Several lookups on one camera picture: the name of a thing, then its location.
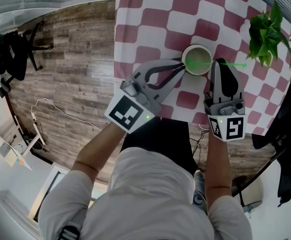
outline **wooden floor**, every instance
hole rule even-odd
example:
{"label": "wooden floor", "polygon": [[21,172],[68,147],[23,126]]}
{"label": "wooden floor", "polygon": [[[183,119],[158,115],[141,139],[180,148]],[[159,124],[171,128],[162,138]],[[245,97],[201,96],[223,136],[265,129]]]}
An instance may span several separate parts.
{"label": "wooden floor", "polygon": [[[114,27],[115,2],[104,1],[68,7],[31,21],[19,28],[32,29],[44,21],[36,35],[35,44],[53,43],[53,50],[36,51],[37,65],[43,69],[35,72],[30,61],[24,81],[13,80],[8,94],[12,109],[22,127],[35,132],[32,125],[31,106],[39,98],[52,100],[63,112],[92,122],[104,128],[109,120],[104,112],[114,94]],[[48,101],[39,101],[33,107],[42,124],[47,145],[37,153],[53,162],[71,168],[80,149],[99,130],[88,123],[63,115]],[[199,139],[201,130],[190,125],[190,137]],[[108,182],[122,143],[106,163],[98,179]],[[207,136],[201,141],[194,158],[200,159],[205,169]],[[252,177],[273,154],[272,147],[255,150],[250,136],[242,141],[228,143],[233,176]]]}

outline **white t-shirt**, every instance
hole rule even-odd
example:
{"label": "white t-shirt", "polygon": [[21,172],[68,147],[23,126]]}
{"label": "white t-shirt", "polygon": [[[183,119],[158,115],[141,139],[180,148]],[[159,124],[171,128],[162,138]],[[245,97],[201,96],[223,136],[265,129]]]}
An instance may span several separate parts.
{"label": "white t-shirt", "polygon": [[192,204],[192,175],[164,155],[131,147],[119,155],[108,192],[91,208],[93,184],[70,171],[46,196],[39,212],[43,239],[55,240],[68,221],[82,217],[81,240],[251,240],[241,205],[217,199],[208,216]]}

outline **office chair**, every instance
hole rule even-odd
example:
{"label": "office chair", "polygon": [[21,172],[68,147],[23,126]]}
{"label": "office chair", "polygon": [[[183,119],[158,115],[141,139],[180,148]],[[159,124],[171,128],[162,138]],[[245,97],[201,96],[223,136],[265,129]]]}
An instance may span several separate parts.
{"label": "office chair", "polygon": [[280,164],[277,196],[281,206],[291,199],[291,83],[269,130],[265,136],[252,134],[252,142],[255,149],[261,149],[269,143],[274,146],[276,153],[269,163],[277,160]]}
{"label": "office chair", "polygon": [[17,31],[7,33],[4,36],[0,35],[0,75],[5,71],[11,75],[7,81],[3,78],[0,80],[1,98],[11,91],[9,83],[13,79],[19,81],[25,79],[28,58],[30,58],[35,71],[42,69],[42,66],[37,67],[32,51],[51,50],[53,48],[52,44],[48,47],[33,46],[38,27],[43,23],[42,21],[35,25],[29,40],[26,35],[31,33],[30,30],[25,31],[22,35],[18,35]]}

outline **table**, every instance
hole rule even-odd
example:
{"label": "table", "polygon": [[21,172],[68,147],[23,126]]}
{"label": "table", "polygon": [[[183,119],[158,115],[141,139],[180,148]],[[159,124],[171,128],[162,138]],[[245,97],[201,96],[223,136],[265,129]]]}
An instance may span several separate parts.
{"label": "table", "polygon": [[[289,88],[291,57],[280,43],[277,61],[262,68],[259,60],[246,59],[249,45],[239,29],[246,19],[270,10],[262,0],[116,0],[114,77],[125,79],[143,62],[179,58],[189,45],[204,45],[214,59],[247,64],[237,67],[244,86],[246,132],[265,135]],[[281,31],[291,37],[286,19]],[[150,81],[159,84],[168,74]],[[160,116],[207,126],[203,101],[209,86],[210,73],[185,73],[163,101]]]}

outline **black shorts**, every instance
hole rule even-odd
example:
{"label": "black shorts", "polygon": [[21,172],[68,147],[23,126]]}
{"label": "black shorts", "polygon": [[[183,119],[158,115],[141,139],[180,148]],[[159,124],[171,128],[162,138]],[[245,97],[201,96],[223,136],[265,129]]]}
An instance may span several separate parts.
{"label": "black shorts", "polygon": [[155,117],[127,134],[121,151],[137,147],[160,153],[194,175],[198,165],[193,158],[187,122]]}

